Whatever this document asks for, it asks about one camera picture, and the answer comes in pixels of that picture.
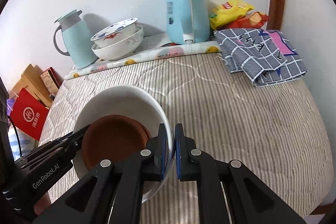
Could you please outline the person's left hand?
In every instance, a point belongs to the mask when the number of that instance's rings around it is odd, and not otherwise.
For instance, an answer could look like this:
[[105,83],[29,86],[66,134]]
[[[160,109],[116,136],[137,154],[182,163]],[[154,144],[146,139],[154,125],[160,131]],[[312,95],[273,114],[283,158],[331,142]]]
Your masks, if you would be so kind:
[[50,196],[48,193],[44,194],[42,198],[34,205],[34,212],[40,215],[43,211],[51,205]]

